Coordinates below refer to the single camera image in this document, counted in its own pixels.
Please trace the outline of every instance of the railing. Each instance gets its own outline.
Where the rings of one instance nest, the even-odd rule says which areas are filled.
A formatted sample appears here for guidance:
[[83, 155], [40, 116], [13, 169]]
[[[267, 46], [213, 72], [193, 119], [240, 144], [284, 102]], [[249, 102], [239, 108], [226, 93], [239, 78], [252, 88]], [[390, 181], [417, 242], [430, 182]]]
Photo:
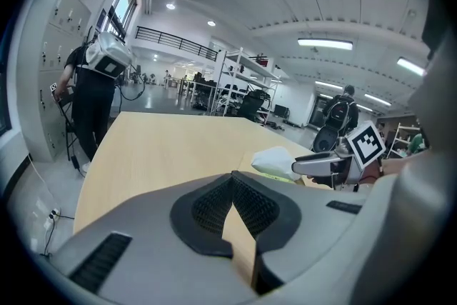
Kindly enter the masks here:
[[181, 37], [177, 37], [172, 34], [166, 34], [165, 32], [156, 31], [155, 29], [149, 29], [146, 27], [139, 26], [136, 30], [135, 38], [175, 47], [177, 49], [202, 56], [212, 61], [215, 61], [217, 56], [217, 52], [209, 49], [208, 47], [196, 44], [195, 42], [186, 39], [182, 39]]

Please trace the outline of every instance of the window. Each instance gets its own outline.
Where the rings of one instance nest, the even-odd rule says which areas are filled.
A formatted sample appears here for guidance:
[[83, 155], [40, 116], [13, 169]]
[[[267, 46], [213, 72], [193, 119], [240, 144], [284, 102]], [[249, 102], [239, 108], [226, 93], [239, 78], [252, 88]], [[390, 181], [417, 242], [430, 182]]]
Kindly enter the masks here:
[[10, 21], [0, 42], [0, 136], [11, 128], [6, 96], [6, 62], [12, 34], [13, 22]]
[[114, 0], [106, 16], [104, 31], [124, 39], [135, 8], [136, 0]]

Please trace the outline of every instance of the sneaker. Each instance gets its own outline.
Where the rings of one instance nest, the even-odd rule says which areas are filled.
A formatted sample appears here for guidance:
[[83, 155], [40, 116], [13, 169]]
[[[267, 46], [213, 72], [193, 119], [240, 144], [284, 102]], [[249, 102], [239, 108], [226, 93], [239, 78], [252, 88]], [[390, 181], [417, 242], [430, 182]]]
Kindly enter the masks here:
[[83, 164], [81, 169], [83, 170], [84, 173], [87, 173], [87, 171], [89, 170], [90, 165], [91, 165], [91, 162]]

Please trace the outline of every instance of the white cabinet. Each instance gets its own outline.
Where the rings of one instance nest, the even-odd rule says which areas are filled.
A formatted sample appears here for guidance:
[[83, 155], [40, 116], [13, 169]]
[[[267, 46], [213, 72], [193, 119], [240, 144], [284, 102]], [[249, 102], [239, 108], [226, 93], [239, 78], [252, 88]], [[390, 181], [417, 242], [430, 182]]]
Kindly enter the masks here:
[[22, 134], [37, 161], [65, 148], [65, 119], [51, 95], [70, 53], [84, 42], [91, 12], [81, 0], [34, 0], [24, 24], [17, 66]]

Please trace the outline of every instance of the fluorescent light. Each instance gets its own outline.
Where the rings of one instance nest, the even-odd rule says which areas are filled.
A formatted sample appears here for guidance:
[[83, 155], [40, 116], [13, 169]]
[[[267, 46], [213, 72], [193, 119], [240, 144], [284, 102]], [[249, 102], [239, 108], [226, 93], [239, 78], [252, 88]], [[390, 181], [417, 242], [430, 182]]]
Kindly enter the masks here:
[[330, 86], [331, 88], [335, 89], [343, 89], [342, 86], [334, 85], [334, 84], [329, 84], [329, 83], [323, 83], [322, 81], [315, 81], [316, 84], [318, 85], [323, 85], [323, 86]]
[[332, 47], [333, 49], [352, 50], [352, 42], [333, 39], [298, 39], [300, 46]]
[[367, 111], [369, 111], [369, 112], [373, 112], [373, 109], [370, 109], [370, 108], [365, 107], [365, 106], [361, 106], [360, 104], [357, 104], [357, 107], [358, 107], [358, 108], [365, 109], [365, 110], [367, 110]]
[[412, 62], [404, 59], [403, 57], [398, 59], [397, 64], [402, 66], [403, 68], [408, 69], [409, 71], [412, 71], [415, 74], [420, 75], [420, 76], [423, 76], [425, 74], [425, 72], [426, 72], [420, 66], [417, 66], [417, 65], [413, 64]]
[[376, 98], [375, 96], [371, 96], [370, 94], [365, 94], [366, 98], [373, 99], [374, 101], [377, 101], [379, 103], [385, 104], [386, 106], [391, 106], [392, 103], [388, 103], [386, 101], [383, 101], [382, 99]]

